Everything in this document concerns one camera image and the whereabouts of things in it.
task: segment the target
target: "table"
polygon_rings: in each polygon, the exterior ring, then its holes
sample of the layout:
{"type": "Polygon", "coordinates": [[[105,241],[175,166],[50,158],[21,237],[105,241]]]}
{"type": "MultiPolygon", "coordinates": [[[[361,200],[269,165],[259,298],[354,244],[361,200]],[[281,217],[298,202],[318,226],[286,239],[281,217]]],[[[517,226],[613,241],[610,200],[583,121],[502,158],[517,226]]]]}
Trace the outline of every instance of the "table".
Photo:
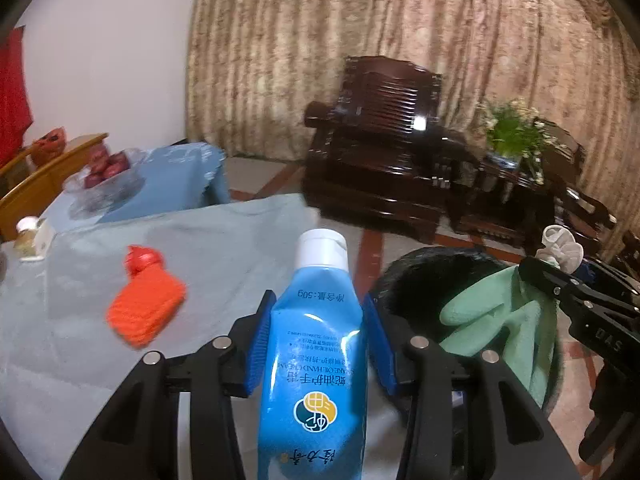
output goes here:
{"type": "Polygon", "coordinates": [[[483,148],[467,149],[478,160],[477,172],[472,188],[449,207],[454,229],[493,235],[528,251],[537,247],[542,227],[554,223],[554,192],[575,186],[574,165],[556,150],[543,150],[545,181],[537,184],[529,171],[502,168],[483,148]]]}
{"type": "MultiPolygon", "coordinates": [[[[186,301],[147,349],[169,357],[226,334],[234,320],[254,313],[267,288],[280,295],[292,277],[296,241],[317,220],[300,195],[276,195],[60,233],[42,262],[20,263],[5,244],[0,416],[42,479],[60,477],[84,432],[145,352],[129,348],[104,321],[127,282],[122,260],[128,244],[160,250],[169,272],[187,285],[186,301]]],[[[382,394],[373,397],[369,402],[377,402],[379,412],[385,401],[382,394]]],[[[258,391],[234,400],[248,478],[255,478],[259,399],[258,391]]],[[[393,407],[386,410],[395,420],[393,407]]],[[[184,421],[178,441],[188,441],[184,421]]],[[[397,467],[397,459],[391,465],[397,467]]]]}
{"type": "Polygon", "coordinates": [[[156,148],[138,167],[145,179],[142,189],[125,203],[97,214],[86,214],[76,210],[75,197],[63,191],[42,216],[57,232],[64,232],[97,223],[228,203],[224,159],[220,149],[206,142],[156,148]]]}

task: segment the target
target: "wooden armchair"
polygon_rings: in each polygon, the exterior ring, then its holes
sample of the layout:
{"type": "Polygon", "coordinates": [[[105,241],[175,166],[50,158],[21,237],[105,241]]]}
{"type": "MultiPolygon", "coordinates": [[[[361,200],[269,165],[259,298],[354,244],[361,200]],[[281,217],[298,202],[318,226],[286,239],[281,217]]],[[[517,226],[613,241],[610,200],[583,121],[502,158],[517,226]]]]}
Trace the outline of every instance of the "wooden armchair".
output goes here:
{"type": "Polygon", "coordinates": [[[463,137],[436,124],[441,76],[407,61],[348,57],[336,104],[312,102],[303,192],[311,205],[394,219],[432,242],[463,137]]]}
{"type": "Polygon", "coordinates": [[[555,123],[542,120],[558,143],[543,151],[545,178],[554,197],[556,222],[565,225],[584,248],[585,256],[596,257],[605,230],[616,226],[616,218],[600,201],[577,189],[585,159],[584,148],[555,123]]]}
{"type": "Polygon", "coordinates": [[[624,248],[613,257],[611,266],[640,281],[640,238],[631,231],[622,235],[624,248]]]}

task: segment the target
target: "wooden chair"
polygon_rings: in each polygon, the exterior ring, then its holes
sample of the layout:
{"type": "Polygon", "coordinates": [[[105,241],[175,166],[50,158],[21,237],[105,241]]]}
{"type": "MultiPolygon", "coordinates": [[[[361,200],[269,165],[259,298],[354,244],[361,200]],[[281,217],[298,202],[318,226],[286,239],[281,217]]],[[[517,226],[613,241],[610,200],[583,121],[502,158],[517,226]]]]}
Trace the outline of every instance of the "wooden chair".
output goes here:
{"type": "Polygon", "coordinates": [[[640,281],[640,238],[631,231],[622,235],[624,248],[613,257],[611,266],[640,281]]]}
{"type": "Polygon", "coordinates": [[[303,192],[325,210],[408,224],[432,242],[451,195],[463,137],[436,124],[442,78],[407,61],[348,57],[334,106],[312,102],[316,128],[303,192]]]}
{"type": "Polygon", "coordinates": [[[584,148],[551,121],[542,120],[546,131],[558,143],[543,150],[543,171],[550,181],[556,221],[565,225],[584,248],[585,256],[596,257],[602,248],[605,230],[613,229],[617,219],[600,201],[577,189],[585,159],[584,148]]]}
{"type": "Polygon", "coordinates": [[[25,150],[0,168],[0,178],[5,178],[7,193],[0,198],[0,237],[13,240],[15,225],[25,216],[39,216],[53,199],[62,192],[65,179],[80,171],[88,162],[89,149],[102,142],[108,134],[85,135],[71,139],[62,155],[28,174],[23,180],[11,176],[29,155],[25,150]]]}

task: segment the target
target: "red cloth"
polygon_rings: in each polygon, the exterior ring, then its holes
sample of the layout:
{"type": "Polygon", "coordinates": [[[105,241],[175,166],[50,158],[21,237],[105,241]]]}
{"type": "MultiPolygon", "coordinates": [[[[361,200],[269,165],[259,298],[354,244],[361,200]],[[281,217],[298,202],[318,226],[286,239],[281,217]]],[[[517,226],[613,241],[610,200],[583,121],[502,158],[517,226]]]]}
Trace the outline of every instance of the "red cloth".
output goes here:
{"type": "Polygon", "coordinates": [[[33,123],[22,74],[23,30],[14,28],[0,46],[0,167],[14,158],[33,123]]]}

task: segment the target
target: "screw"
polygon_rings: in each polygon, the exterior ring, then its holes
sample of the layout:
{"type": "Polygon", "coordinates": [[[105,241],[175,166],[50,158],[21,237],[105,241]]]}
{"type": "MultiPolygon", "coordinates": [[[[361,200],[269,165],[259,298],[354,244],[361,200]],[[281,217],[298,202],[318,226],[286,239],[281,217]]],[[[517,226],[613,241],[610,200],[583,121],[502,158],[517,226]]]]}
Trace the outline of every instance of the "screw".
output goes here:
{"type": "Polygon", "coordinates": [[[500,356],[495,350],[485,350],[482,352],[482,359],[488,363],[497,363],[500,360],[500,356]]]}
{"type": "Polygon", "coordinates": [[[157,365],[160,362],[162,355],[160,352],[147,352],[145,356],[142,358],[142,362],[145,365],[157,365]]]}
{"type": "Polygon", "coordinates": [[[429,346],[429,340],[423,335],[414,335],[409,343],[414,348],[427,348],[429,346]]]}
{"type": "Polygon", "coordinates": [[[213,340],[213,347],[219,350],[224,350],[231,346],[231,338],[226,335],[221,335],[213,340]]]}

